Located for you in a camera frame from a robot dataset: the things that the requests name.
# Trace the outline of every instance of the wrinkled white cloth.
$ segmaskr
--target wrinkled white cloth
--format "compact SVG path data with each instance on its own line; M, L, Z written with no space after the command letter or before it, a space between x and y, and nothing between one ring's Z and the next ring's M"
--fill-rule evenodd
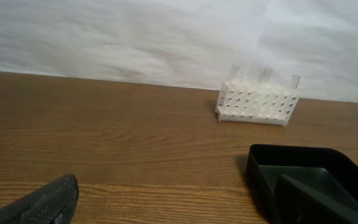
M1 71L218 90L252 61L358 102L358 1L0 0Z

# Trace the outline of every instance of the white paper sheet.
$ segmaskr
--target white paper sheet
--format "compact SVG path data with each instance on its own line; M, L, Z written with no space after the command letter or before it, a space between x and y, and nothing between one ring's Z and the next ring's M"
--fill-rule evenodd
M0 0L0 70L219 89L257 60L358 102L358 1Z

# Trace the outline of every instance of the wooden table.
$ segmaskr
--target wooden table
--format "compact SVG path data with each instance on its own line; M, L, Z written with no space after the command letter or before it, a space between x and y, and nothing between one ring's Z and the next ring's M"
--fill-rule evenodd
M241 173L255 143L358 165L358 104L299 101L290 124L220 123L217 91L0 72L0 207L66 173L74 223L266 223Z

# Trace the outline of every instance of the brown tabletop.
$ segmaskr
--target brown tabletop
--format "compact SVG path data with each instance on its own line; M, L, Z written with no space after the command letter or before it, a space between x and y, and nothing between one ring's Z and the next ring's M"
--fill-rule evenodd
M255 143L358 165L358 104L301 99L284 128L220 123L217 91L0 72L0 207L63 174L73 223L267 223L241 173Z

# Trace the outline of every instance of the wood grain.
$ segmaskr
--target wood grain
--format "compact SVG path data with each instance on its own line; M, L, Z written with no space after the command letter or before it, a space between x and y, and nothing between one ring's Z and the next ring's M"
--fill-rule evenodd
M251 144L331 147L358 165L358 104L301 99L284 128L220 123L217 97L0 72L0 206L74 173L75 223L265 223L241 176Z

